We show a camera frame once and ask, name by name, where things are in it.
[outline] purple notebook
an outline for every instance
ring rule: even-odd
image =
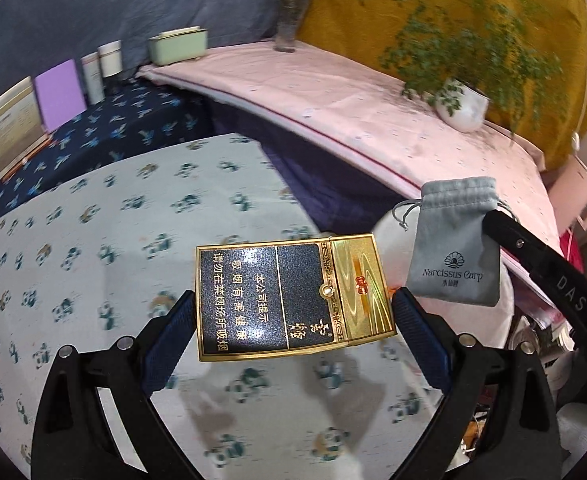
[[[69,59],[35,78],[42,122],[52,132],[86,110],[76,63]]]

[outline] drawstring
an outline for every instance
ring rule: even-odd
[[[409,226],[407,225],[407,222],[406,222],[407,216],[409,215],[409,213],[411,213],[411,211],[413,211],[413,209],[415,209],[416,207],[419,207],[421,203],[422,203],[422,199],[416,198],[414,200],[404,200],[404,202],[397,203],[395,206],[393,206],[393,209],[391,210],[391,214],[393,215],[393,218],[396,219],[396,222],[398,222],[398,224],[400,224],[400,227],[402,227],[405,231],[409,230]],[[402,219],[400,219],[396,215],[396,209],[398,209],[399,207],[405,206],[405,205],[408,205],[409,207],[404,212],[404,215],[402,215]],[[518,224],[520,223],[520,220],[515,215],[515,213],[511,209],[511,206],[507,202],[505,202],[504,200],[498,200],[497,205],[498,205],[498,207],[501,207],[502,209],[506,210],[512,216],[512,218],[516,222],[518,222]]]
[[[415,209],[416,207],[418,207],[420,205],[420,202],[422,202],[421,198],[416,198],[415,200],[404,200],[404,202],[400,202],[398,204],[396,204],[395,206],[393,206],[393,209],[391,210],[391,214],[393,215],[393,218],[396,219],[396,221],[398,222],[398,224],[400,224],[400,227],[402,227],[405,231],[409,230],[409,226],[407,225],[407,222],[405,221],[407,219],[407,215],[409,213],[411,213],[411,211],[413,209]],[[397,216],[396,216],[396,209],[398,207],[402,207],[403,205],[409,205],[411,204],[411,207],[407,208],[407,210],[405,211],[404,215],[402,216],[402,219],[400,220]]]

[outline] gray drawstring pouch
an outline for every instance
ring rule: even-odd
[[[410,206],[399,219],[397,211],[405,205]],[[422,298],[496,306],[500,247],[482,232],[482,219],[498,206],[513,213],[498,199],[495,179],[481,176],[427,182],[422,186],[422,199],[398,204],[393,216],[407,229],[405,219],[418,206],[407,288]]]

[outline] white bottle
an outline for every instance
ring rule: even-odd
[[[104,77],[104,86],[108,94],[118,93],[120,87],[118,74],[122,72],[121,46],[120,41],[112,41],[97,49],[97,53],[100,56],[102,77]]]
[[[81,61],[89,102],[95,105],[104,101],[104,87],[102,86],[102,75],[100,74],[97,52],[84,56]]]

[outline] mustard yellow curtain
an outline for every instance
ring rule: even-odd
[[[549,14],[539,20],[544,25],[529,30],[530,39],[538,51],[555,52],[561,59],[568,95],[566,118],[562,121],[560,114],[547,110],[537,130],[524,122],[518,134],[545,153],[547,168],[553,170],[561,166],[571,152],[573,132],[578,128],[580,134],[587,131],[587,107],[579,126],[587,88],[587,1],[536,1]],[[364,7],[358,0],[314,0],[302,25],[300,39],[385,72],[379,65],[379,55],[393,44],[404,19],[406,11],[391,0],[368,0]],[[489,119],[504,127],[510,126],[507,118],[495,112]]]

